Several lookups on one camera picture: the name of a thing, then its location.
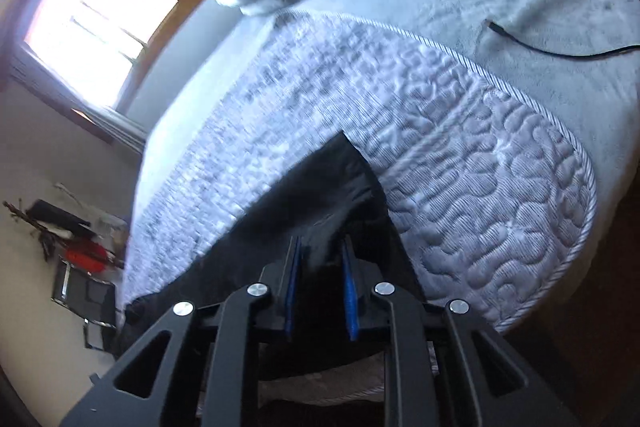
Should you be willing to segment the wooden framed window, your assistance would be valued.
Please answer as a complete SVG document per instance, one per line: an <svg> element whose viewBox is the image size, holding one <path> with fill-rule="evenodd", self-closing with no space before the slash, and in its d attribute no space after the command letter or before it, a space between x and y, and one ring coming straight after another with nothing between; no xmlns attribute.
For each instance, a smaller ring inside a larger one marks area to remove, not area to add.
<svg viewBox="0 0 640 427"><path fill-rule="evenodd" d="M142 150L127 110L203 1L1 0L1 81L106 143Z"/></svg>

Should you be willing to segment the coat rack with clothes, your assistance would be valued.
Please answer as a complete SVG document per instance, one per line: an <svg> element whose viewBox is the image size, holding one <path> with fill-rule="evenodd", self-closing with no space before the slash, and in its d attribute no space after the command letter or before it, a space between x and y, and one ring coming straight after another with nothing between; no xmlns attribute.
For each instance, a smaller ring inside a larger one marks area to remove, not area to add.
<svg viewBox="0 0 640 427"><path fill-rule="evenodd" d="M62 259L86 272L96 274L107 268L122 270L125 263L100 243L100 236L93 231L91 223L73 213L36 200L26 211L2 202L14 220L21 220L38 232L44 260L53 254L62 254Z"/></svg>

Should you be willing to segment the lavender quilted bedspread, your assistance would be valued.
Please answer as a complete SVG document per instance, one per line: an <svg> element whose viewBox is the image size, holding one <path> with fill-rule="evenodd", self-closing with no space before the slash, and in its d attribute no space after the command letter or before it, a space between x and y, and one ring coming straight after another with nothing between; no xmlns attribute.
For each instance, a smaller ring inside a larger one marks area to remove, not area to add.
<svg viewBox="0 0 640 427"><path fill-rule="evenodd" d="M506 331L584 249L596 178L548 109L409 31L286 11L244 23L149 135L122 300L175 280L337 132L378 177L434 303L468 300Z"/></svg>

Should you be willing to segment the black metal chair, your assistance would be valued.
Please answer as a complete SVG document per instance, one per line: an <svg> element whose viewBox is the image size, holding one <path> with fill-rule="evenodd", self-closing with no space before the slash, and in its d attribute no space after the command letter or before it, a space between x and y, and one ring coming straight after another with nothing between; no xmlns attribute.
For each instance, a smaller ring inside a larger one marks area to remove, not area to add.
<svg viewBox="0 0 640 427"><path fill-rule="evenodd" d="M110 281L96 279L64 259L56 265L52 296L54 303L82 320L82 335L87 349L114 353L117 336L116 287ZM90 343L89 327L100 330L102 346Z"/></svg>

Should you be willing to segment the light blue bed sheet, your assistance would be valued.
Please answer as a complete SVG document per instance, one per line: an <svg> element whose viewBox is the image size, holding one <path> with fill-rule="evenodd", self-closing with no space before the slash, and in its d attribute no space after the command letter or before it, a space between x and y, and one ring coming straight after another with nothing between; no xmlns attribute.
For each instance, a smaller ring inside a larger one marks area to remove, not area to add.
<svg viewBox="0 0 640 427"><path fill-rule="evenodd" d="M639 0L302 0L303 12L373 20L448 46L540 102L574 133L596 175L606 230L639 161Z"/></svg>

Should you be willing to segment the black quilted pants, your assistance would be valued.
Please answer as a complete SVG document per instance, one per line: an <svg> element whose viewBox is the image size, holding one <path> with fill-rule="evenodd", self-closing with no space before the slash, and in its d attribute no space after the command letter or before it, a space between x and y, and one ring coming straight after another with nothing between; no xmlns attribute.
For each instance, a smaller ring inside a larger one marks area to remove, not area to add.
<svg viewBox="0 0 640 427"><path fill-rule="evenodd" d="M383 187L356 147L337 133L251 205L202 259L160 291L130 303L115 351L122 355L178 301L198 307L221 303L256 282L290 247L299 251L294 339L305 347L322 337L344 340L345 242L356 258L377 265L384 280L423 297Z"/></svg>

